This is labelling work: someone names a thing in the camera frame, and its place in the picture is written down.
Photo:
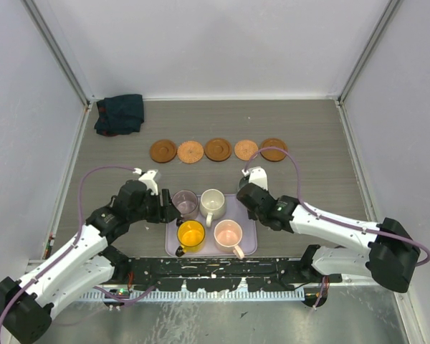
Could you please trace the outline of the wooden coaster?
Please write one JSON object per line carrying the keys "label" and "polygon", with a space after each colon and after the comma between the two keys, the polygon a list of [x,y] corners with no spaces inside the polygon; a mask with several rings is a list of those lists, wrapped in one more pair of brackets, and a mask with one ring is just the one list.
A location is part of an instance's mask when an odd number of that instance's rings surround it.
{"label": "wooden coaster", "polygon": [[206,157],[214,162],[227,160],[232,154],[231,143],[224,138],[212,138],[204,146]]}
{"label": "wooden coaster", "polygon": [[260,154],[270,162],[280,162],[285,159],[288,151],[287,144],[279,138],[267,138],[260,145]]}
{"label": "wooden coaster", "polygon": [[158,140],[150,147],[149,153],[156,163],[168,163],[175,158],[177,147],[172,140]]}

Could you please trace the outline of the woven rattan coaster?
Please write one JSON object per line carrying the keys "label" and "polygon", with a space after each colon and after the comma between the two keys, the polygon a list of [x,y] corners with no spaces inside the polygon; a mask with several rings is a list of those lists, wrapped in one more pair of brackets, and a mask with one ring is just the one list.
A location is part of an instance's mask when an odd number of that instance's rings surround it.
{"label": "woven rattan coaster", "polygon": [[252,140],[240,140],[234,146],[234,153],[242,161],[248,161],[258,151],[257,144]]}
{"label": "woven rattan coaster", "polygon": [[183,163],[196,163],[203,158],[204,147],[197,141],[189,140],[180,144],[177,156]]}

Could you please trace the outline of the grey-green mug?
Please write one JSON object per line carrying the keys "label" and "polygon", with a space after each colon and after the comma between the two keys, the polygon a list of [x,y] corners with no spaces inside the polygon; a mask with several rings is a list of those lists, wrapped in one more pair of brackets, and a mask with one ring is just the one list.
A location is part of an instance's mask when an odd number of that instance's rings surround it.
{"label": "grey-green mug", "polygon": [[237,192],[243,189],[249,183],[249,176],[244,176],[240,179],[239,184],[237,186]]}

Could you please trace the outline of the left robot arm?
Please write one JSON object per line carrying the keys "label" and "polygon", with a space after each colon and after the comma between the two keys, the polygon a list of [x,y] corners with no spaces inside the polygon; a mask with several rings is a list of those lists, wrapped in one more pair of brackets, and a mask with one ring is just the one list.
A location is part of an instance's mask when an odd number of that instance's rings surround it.
{"label": "left robot arm", "polygon": [[7,329],[20,343],[35,343],[82,293],[108,281],[126,281],[130,259],[113,242],[135,222],[167,224],[180,215],[168,189],[154,191],[142,181],[127,181],[47,261],[19,279],[0,282],[0,341]]}

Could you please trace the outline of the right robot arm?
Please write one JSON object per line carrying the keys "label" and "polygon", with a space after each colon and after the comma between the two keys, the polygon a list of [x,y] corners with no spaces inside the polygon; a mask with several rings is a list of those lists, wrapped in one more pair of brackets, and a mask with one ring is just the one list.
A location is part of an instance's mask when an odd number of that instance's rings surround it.
{"label": "right robot arm", "polygon": [[241,186],[236,197],[250,219],[274,231],[335,244],[333,249],[316,246],[305,251],[300,264],[304,280],[316,282],[323,275],[352,274],[371,277],[390,291],[408,291],[422,249],[395,219],[376,223],[336,216],[291,196],[275,199],[254,183]]}

